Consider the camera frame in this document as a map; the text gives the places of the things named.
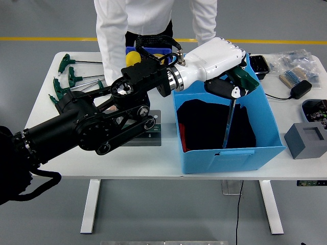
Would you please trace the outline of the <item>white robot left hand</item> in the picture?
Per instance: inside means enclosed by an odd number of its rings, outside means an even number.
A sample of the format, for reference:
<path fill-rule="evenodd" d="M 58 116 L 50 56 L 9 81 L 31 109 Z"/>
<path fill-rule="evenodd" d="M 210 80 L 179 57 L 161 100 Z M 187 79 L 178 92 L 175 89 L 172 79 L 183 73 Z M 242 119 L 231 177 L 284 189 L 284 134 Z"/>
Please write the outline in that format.
<path fill-rule="evenodd" d="M 225 99 L 238 99 L 258 85 L 246 67 L 246 52 L 223 38 L 213 38 L 184 56 L 184 65 L 171 68 L 176 91 L 188 89 L 194 82 L 204 83 L 206 92 Z"/>

